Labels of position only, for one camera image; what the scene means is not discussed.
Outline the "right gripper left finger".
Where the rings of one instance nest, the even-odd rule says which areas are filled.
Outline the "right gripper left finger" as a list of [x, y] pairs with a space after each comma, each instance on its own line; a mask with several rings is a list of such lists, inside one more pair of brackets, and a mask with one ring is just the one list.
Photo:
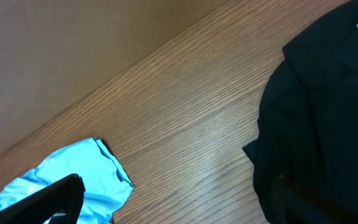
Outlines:
[[70, 174], [0, 211], [0, 224], [76, 224], [85, 196], [83, 179]]

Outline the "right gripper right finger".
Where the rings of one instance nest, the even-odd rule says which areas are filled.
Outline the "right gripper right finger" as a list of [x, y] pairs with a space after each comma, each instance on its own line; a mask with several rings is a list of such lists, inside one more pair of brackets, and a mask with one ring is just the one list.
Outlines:
[[275, 175], [267, 182], [269, 223], [358, 223], [358, 178], [307, 186]]

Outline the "light blue printed t-shirt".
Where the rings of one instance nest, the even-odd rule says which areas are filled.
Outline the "light blue printed t-shirt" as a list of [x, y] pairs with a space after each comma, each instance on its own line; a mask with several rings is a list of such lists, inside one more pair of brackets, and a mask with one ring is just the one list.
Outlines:
[[85, 185], [85, 199], [78, 223], [111, 223], [112, 215], [131, 196], [134, 184], [102, 140], [88, 138], [49, 155], [37, 167], [15, 178], [0, 192], [0, 211], [48, 187], [78, 174]]

